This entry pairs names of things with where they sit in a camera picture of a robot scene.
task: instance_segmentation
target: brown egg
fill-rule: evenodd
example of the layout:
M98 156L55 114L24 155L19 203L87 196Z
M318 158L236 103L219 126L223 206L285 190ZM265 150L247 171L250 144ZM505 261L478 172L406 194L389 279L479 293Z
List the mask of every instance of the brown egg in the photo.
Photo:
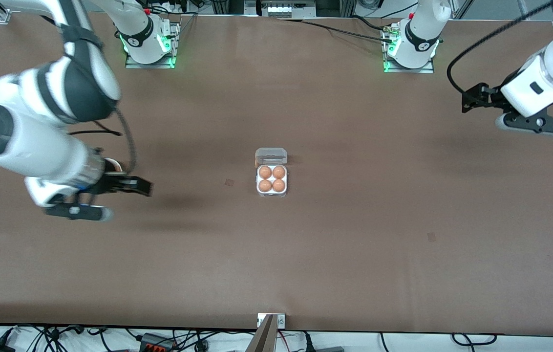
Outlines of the brown egg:
M270 167L267 167L266 165L259 167L260 178L270 178L270 176L272 176L272 170L270 170Z
M272 174L276 178L284 178L285 177L285 167L277 166L274 170L272 170Z
M272 188L272 183L268 180L259 181L259 190L262 192L268 192Z
M283 192L285 190L285 182L283 180L275 180L272 183L272 188L274 188L275 192Z

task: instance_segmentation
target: black cable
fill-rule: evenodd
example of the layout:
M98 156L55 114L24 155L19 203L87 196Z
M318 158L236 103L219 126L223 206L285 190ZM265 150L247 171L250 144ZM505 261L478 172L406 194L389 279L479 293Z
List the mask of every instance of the black cable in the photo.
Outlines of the black cable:
M383 336L383 332L380 332L381 334L381 342L383 343L383 348L385 349L385 352L390 352L390 350L387 348L387 345L385 344L385 337Z
M40 15L40 17L44 18L44 20L46 22L49 22L50 24L52 24L53 26L57 26L57 24L55 24L55 20L53 20L52 18L48 17L48 16L44 16L43 14Z
M316 352L314 348L314 342L312 341L312 337L310 336L309 332L303 331L303 334L305 334L305 340L307 341L307 348L305 352Z
M112 131L105 131L105 130L84 130L84 131L70 132L69 134L72 136L75 134L85 134L85 133L109 133L109 134L115 134L116 136L119 136L119 135L122 136L122 134L117 134L120 132L112 132Z
M151 5L147 7L147 9L151 11L160 11L160 13L165 13L165 14L173 14L172 12L168 11L165 7L157 6L157 5Z
M116 116L118 116L118 120L120 120L120 124L122 125L122 129L124 130L127 138L127 147L129 148L129 167L127 167L125 172L129 175L133 172L136 165L138 165L138 152L135 148L135 141L133 140L133 135L131 134L131 129L129 128L127 119L122 112L120 112L118 107L114 107L114 111L116 111Z
M31 349L31 347L33 347L33 343L35 343L36 340L39 341L41 338L42 338L42 332L40 331L40 332L38 332L38 334L36 335L36 337L33 338L33 340L31 340L31 343L29 344L29 347L28 347L26 350L24 350L24 352L29 352L29 350Z
M44 352L46 352L49 348L51 349L51 352L55 352L53 349L53 345L51 345L52 340L50 339L50 332L48 332L48 329L44 328L45 334L44 339L46 339L46 347L44 348Z
M196 344L199 343L200 341L205 341L206 339L208 339L208 338L210 338L210 337L212 337L212 336L214 336L214 335L217 335L217 334L220 334L220 332L219 332L219 331L217 331L217 332L212 332L211 334L208 334L208 335L205 336L204 338L201 338L201 339L196 340L196 342L192 342L192 343L190 343L190 344L187 345L187 346L183 346L183 348L179 349L178 351L181 352L181 351L183 351L183 350L187 350L188 348L190 348L190 347L196 345Z
M365 18L357 15L357 14L353 14L352 16L350 16L351 18L356 18L358 20L360 20L361 22L363 22L366 26L372 28L372 29L376 29L377 31L382 31L383 30L383 27L379 27L379 26L375 26L374 24L368 22L368 20L366 20Z
M456 337L457 335L461 335L462 337L464 337L467 343L457 341L457 337ZM456 343L459 346L469 347L471 349L471 352L475 352L474 346L487 346L487 345L491 345L492 343L495 343L496 340L498 339L498 335L491 335L491 336L493 336L493 339L491 339L490 341L472 342L471 339L462 332L453 332L453 334L450 335L454 343Z
M379 18L388 18L389 16L392 16L392 14L401 13L402 11L408 10L408 9L410 9L410 8L413 7L413 6L416 6L417 4L418 4L418 3L416 2L415 4L411 4L411 5L409 5L408 7L405 7L404 9L400 9L400 10L398 10L398 11L394 11L393 13L388 13L388 14L386 14L385 16L381 16L381 17L379 17Z
M129 175L133 170L135 169L136 165L138 164L138 152L135 147L135 141L133 140L133 135L131 134L131 129L129 128L129 123L127 122L127 119L125 116L120 112L120 109L117 107L117 102L112 100L111 98L107 98L107 95L105 92L98 87L98 83L95 82L94 78L91 76L91 74L87 73L87 70L83 65L75 60L75 56L72 56L70 54L64 53L64 56L67 58L70 58L72 62L74 62L77 65L77 69L82 73L82 75L87 79L90 80L90 84L92 84L94 87L96 87L100 94L106 98L105 102L109 104L109 107L111 107L112 111L116 113L116 116L118 116L118 120L120 120L120 124L122 125L123 131L125 132L125 137L127 138L127 148L129 149L129 167L127 170L125 170L126 174Z
M196 330L196 338L198 341L200 341L200 331ZM194 352L198 352L198 341L196 342L196 345L194 345Z
M105 350L107 350L107 352L113 352L109 346L107 346L107 342L105 342L105 338L103 337L103 333L101 332L101 342L103 343L103 346L105 346Z
M127 332L127 334L133 336L134 339L138 339L138 336L139 335L134 335L129 329L125 328L125 331Z
M349 32L349 31L345 31L345 30L343 30L343 29L337 29L337 28L325 26L325 25L320 24L320 23L304 22L304 21L295 21L295 22L310 24L310 25L312 25L312 26L317 26L317 27L321 27L321 28L328 29L329 31L336 31L336 32L339 32L339 33L344 33L344 34L348 34L348 35L350 35L350 36L355 36L355 37L359 37L359 38L366 38L366 39L376 40L376 41L385 42L385 43L391 43L391 42L392 42L392 41L389 40L389 39L377 38L377 37L373 37L373 36L367 36L367 35L364 35L364 34L353 33L353 32Z
M487 34L486 36L482 37L480 40L478 40L477 42L475 42L474 44L470 45L467 49L465 49L464 51L462 51L460 54L457 55L456 58L454 58L450 64L448 64L448 69L446 70L446 76L448 77L448 81L450 82L450 84L459 92L461 93L462 96L468 98L469 100L475 102L475 103L479 103L481 104L483 107L493 107L495 106L495 104L493 103L489 103L489 102L483 102L482 100L480 99L477 99L477 98L474 98L473 96L470 96L469 94L466 93L465 90L461 89L461 87L458 86L457 82L455 82L455 79L452 77L452 68L457 64L457 62L459 60L461 60L464 56L466 56L467 53L471 52L472 50L476 49L478 46L480 46L481 44L483 44L484 42L487 42L488 40L490 40L491 38L497 36L498 34L506 31L507 29L517 25L518 23L522 22L523 20L526 20L526 18L529 18L531 16L534 16L535 14L537 13L540 13L542 11L544 11L545 9L547 9L548 7L550 6L553 6L553 0L550 0L549 2L541 5L541 6L538 6L536 7L535 9L531 10L530 12L528 12L527 14L524 14L518 18L516 18L515 20L513 20L512 22L509 22L507 24L505 24L504 26L501 26L499 27L498 29L495 29L493 32Z

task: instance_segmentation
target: egg carton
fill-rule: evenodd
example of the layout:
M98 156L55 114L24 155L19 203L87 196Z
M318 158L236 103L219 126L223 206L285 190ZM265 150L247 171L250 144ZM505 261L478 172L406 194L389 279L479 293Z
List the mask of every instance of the egg carton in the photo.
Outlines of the egg carton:
M270 177L269 178L262 178L261 176L259 176L259 169L261 169L261 167L264 167L264 166L267 166L270 168ZM285 176L283 176L283 178L281 178L281 180L283 180L283 182L285 182L285 189L282 191L282 192L277 192L275 191L274 189L270 189L268 192L262 192L260 189L259 189L259 182L261 182L262 180L268 180L270 181L270 183L273 183L277 178L272 174L272 171L274 171L275 167L277 166L280 166L280 167L283 167L285 169ZM287 167L285 167L285 165L269 165L269 164L264 164L264 165L259 165L257 167L257 169L255 170L255 189L257 189L257 192L259 193L260 196L279 196L279 197L285 197L285 194L287 192L287 175L288 175L288 171L287 171Z

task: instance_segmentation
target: white floor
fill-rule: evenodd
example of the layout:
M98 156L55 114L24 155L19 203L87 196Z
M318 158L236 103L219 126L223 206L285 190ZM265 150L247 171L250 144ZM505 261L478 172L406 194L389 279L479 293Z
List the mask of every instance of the white floor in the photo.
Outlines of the white floor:
M0 337L9 326L0 326ZM150 332L162 337L172 336L171 330L139 330L131 329L133 334ZM184 330L176 330L176 336L185 334ZM25 352L31 341L38 334L34 328L18 328L13 330L8 339L8 346L17 352ZM305 349L305 336L299 331L284 331L290 352ZM380 334L375 332L310 332L314 347L318 350L341 346L346 352L384 352ZM104 332L105 341L112 350L129 350L137 352L140 343L123 329L109 329ZM406 334L385 333L384 338L390 352L469 352L470 348L458 346L449 334ZM489 336L470 335L473 342L487 341ZM209 352L243 352L252 339L250 334L218 334L209 341ZM67 352L105 352L100 336L90 336L87 330L77 335L67 332L60 336L60 342ZM38 345L37 352L43 352L46 347L44 339ZM529 336L498 336L493 345L476 346L476 352L549 352L553 351L553 337ZM287 352L285 344L278 339L275 352Z

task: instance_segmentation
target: cable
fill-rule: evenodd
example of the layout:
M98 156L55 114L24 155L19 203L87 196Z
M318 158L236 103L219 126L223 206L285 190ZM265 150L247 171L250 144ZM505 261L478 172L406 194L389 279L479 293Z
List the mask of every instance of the cable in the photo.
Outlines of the cable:
M139 335L134 335L134 334L133 334L129 329L127 329L127 328L125 328L125 331L127 332L127 334L133 336L134 339L138 339L138 336L139 336Z
M94 87L97 87L101 96L103 96L104 98L107 98L107 95L98 86L98 83L95 82L94 78L87 73L86 69L83 67L83 65L80 62L75 60L75 56L72 56L67 53L64 53L64 56L66 56L67 58L70 58L72 62L76 63L77 69L79 69L82 75L87 80L90 80L90 84L94 85ZM129 167L127 168L127 170L125 170L125 172L127 175L129 175L131 174L131 172L133 172L136 165L138 165L138 151L135 147L135 141L133 140L133 135L131 134L131 129L129 128L129 123L127 122L127 119L122 114L122 112L120 112L120 109L118 109L118 106L116 105L117 102L112 100L111 98L105 99L105 102L109 104L109 107L111 107L112 111L114 111L116 113L116 116L118 116L118 120L120 120L120 124L122 125L123 131L125 132L125 137L127 138L127 148L129 149Z
M179 35L181 35L181 33L183 33L183 31L185 30L185 27L189 26L190 23L192 22L192 20L194 20L194 18L196 16L198 16L198 13L184 13L184 14L191 14L192 16L190 17L190 19L188 20L188 22L186 24L183 25L183 27L181 27L180 31L179 31Z
M44 18L44 20L46 22L49 22L50 24L52 24L53 26L57 26L57 24L55 24L55 20L53 20L52 18L48 17L48 16L44 16L43 14L40 15L40 17Z
M361 20L361 22L363 22L366 26L372 28L372 29L376 29L377 31L382 31L383 30L383 27L379 27L379 26L375 26L374 24L368 22L368 20L366 20L365 18L357 15L357 14L353 14L352 16L350 16L351 18L356 18L358 20Z
M42 339L42 332L41 331L38 333L38 335L35 338L33 338L33 340L31 340L31 344L29 345L27 350L25 350L25 352L29 352L29 349L31 349L31 347L33 346L33 343L35 343L35 346L33 346L33 352L35 352L36 347L38 346L38 343L40 342L40 339Z
M120 112L118 107L116 107L114 111L116 111L116 116L118 116L118 120L120 120L120 124L122 125L122 129L124 130L127 138L127 147L129 147L129 167L127 167L125 172L129 175L133 172L136 165L138 165L138 151L135 148L135 141L133 140L133 135L131 134L131 129L129 128L127 119L122 112Z
M316 352L314 348L314 342L312 341L312 337L310 336L309 332L303 331L303 334L305 334L305 339L307 341L307 348L306 352Z
M398 10L398 11L394 11L393 13L388 13L388 14L386 14L386 15L384 15L384 16L379 17L379 18L387 18L387 17L389 17L389 16L392 16L392 14L401 13L402 11L406 11L406 10L410 9L411 7L413 7L413 6L416 6L417 4L418 4L418 3L416 2L415 4L411 4L411 5L409 5L408 7L405 7L404 9L400 9L400 10Z
M113 134L114 136L122 136L122 133L120 133L118 131L110 130L98 121L93 121L93 122L96 123L96 125L98 127L100 127L101 129L100 130L75 131L75 132L70 132L69 134L73 135L73 134L83 134L83 133L109 133L109 134Z
M113 352L109 346L107 346L107 342L105 342L105 338L103 337L103 333L101 332L101 342L103 343L103 346L105 347L105 350L107 350L107 352Z
M456 58L454 58L450 64L448 64L448 69L446 70L446 76L448 77L448 81L450 82L450 84L459 92L461 93L462 96L464 96L465 98L468 98L469 100L475 102L475 103L479 103L479 104L482 104L483 107L493 107L495 106L495 104L493 103L489 103L489 102L483 102L482 100L480 99L477 99L477 98L474 98L473 96L470 96L470 94L467 94L465 90L461 89L461 87L458 86L457 82L455 82L455 79L452 77L452 68L455 67L455 65L457 64L457 62L459 60L461 60L464 56L466 56L467 53L471 52L472 50L476 49L477 47L479 47L481 44L483 44L484 42L487 42L488 40L490 40L491 38L497 36L498 34L506 31L507 29L517 25L518 23L522 22L523 20L526 20L526 18L529 18L537 13L540 13L542 11L544 11L545 9L547 9L548 7L550 6L553 6L553 0L550 0L549 2L541 5L541 6L538 6L536 7L535 9L531 10L530 12L528 12L527 14L524 14L518 18L516 18L515 20L513 20L512 22L509 22L507 24L505 24L504 26L501 26L499 27L498 29L495 29L493 32L487 34L486 36L482 37L480 40L478 40L477 42L475 42L474 44L470 45L467 49L465 49L464 51L462 51L460 54L457 55Z
M383 336L383 332L379 332L381 334L381 342L383 343L383 348L385 349L385 352L390 352L390 350L387 348L387 345L385 344L385 337Z
M283 339L283 344L285 344L285 349L287 350L287 352L291 352L290 351L290 346L287 345L287 340L285 339L285 336L283 336L283 332L281 332L281 330L279 330L279 335L281 335L281 339Z
M464 337L464 339L466 339L467 343L462 343L462 342L457 341L457 338L456 338L457 335L461 335L462 337ZM487 346L487 345L491 345L492 343L495 343L496 340L498 339L498 335L491 335L491 336L493 336L493 339L491 339L490 341L472 342L471 339L466 334L464 334L462 332L453 332L453 334L450 335L450 337L452 338L452 341L454 343L456 343L459 346L469 347L471 349L471 352L475 352L474 346Z
M147 9L149 9L151 11L160 11L160 13L154 13L154 14L161 14L161 13L174 14L174 13L168 11L165 7L157 6L157 5L151 5L151 6L147 7Z
M359 38L366 38L366 39L369 39L369 40L376 40L376 41L385 42L385 43L391 43L391 42L392 42L392 41L389 40L389 39L377 38L377 37L373 37L373 36L367 36L367 35L364 35L364 34L353 33L353 32L349 32L349 31L345 31L345 30L343 30L343 29L337 29L337 28L325 26L325 25L320 24L320 23L304 22L304 21L295 21L295 22L310 24L310 25L312 25L312 26L317 26L317 27L321 27L321 28L328 29L329 31L336 31L336 32L348 34L349 36L355 36L355 37L359 37Z
M200 341L205 341L206 339L208 339L208 338L210 338L210 337L212 337L212 336L214 336L214 335L217 335L217 334L220 334L220 332L219 332L219 331L217 331L217 332L212 332L211 334L208 334L208 335L205 336L204 338L198 339L196 342L192 342L192 343L190 343L190 344L187 345L187 346L183 346L183 348L178 349L178 352L181 352L181 351L183 351L183 350L187 350L188 348L190 348L190 347L196 345L196 344L199 343Z

